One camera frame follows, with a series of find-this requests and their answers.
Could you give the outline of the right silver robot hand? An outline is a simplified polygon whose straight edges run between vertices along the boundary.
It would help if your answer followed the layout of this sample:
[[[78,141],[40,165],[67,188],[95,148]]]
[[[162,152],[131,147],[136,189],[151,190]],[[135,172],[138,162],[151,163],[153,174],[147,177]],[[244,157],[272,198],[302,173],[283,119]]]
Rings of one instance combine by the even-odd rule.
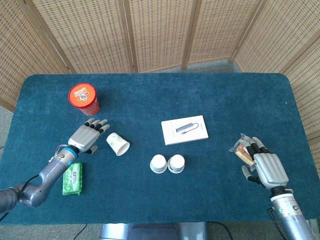
[[[257,138],[244,135],[239,140],[240,144],[247,149],[253,159],[253,166],[257,176],[253,176],[248,167],[241,167],[244,177],[250,181],[262,185],[268,190],[277,187],[286,187],[289,182],[287,173],[275,153],[271,151]]]

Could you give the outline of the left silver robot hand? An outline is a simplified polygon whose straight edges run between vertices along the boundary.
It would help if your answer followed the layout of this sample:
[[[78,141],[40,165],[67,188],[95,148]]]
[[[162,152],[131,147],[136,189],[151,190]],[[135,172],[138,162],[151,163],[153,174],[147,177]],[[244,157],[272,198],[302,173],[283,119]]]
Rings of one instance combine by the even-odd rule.
[[[95,145],[96,140],[110,127],[107,122],[107,119],[88,119],[69,138],[68,145],[77,154],[93,154],[98,149]]]

